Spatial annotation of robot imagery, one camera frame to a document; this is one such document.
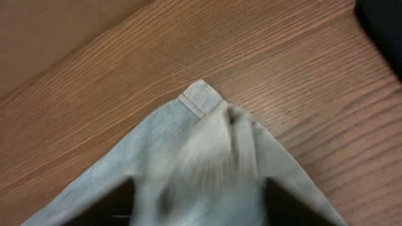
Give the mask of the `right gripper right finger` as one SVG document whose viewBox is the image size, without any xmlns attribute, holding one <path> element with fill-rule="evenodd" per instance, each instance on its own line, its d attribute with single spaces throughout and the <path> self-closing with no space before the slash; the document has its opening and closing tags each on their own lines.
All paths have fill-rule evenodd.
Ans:
<svg viewBox="0 0 402 226">
<path fill-rule="evenodd" d="M 273 178 L 265 180 L 264 204 L 270 226 L 335 226 Z"/>
</svg>

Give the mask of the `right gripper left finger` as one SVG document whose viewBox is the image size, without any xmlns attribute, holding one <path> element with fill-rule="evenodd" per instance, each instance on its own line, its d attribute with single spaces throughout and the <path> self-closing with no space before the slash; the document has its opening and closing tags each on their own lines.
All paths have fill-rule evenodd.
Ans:
<svg viewBox="0 0 402 226">
<path fill-rule="evenodd" d="M 134 181 L 127 179 L 63 226 L 128 226 L 134 197 Z"/>
</svg>

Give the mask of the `light blue denim shorts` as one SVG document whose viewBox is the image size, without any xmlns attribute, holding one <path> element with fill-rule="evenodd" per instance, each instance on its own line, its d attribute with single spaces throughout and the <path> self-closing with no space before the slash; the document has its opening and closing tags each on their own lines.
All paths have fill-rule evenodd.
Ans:
<svg viewBox="0 0 402 226">
<path fill-rule="evenodd" d="M 269 225 L 267 178 L 345 225 L 264 126 L 198 80 L 141 121 L 26 225 L 63 225 L 127 179 L 135 185 L 130 225 Z"/>
</svg>

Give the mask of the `black garment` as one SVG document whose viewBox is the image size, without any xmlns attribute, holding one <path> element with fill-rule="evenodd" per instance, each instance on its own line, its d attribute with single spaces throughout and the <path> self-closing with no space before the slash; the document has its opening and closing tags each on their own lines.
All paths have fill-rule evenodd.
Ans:
<svg viewBox="0 0 402 226">
<path fill-rule="evenodd" d="M 357 18 L 401 78 L 401 0 L 357 0 Z"/>
</svg>

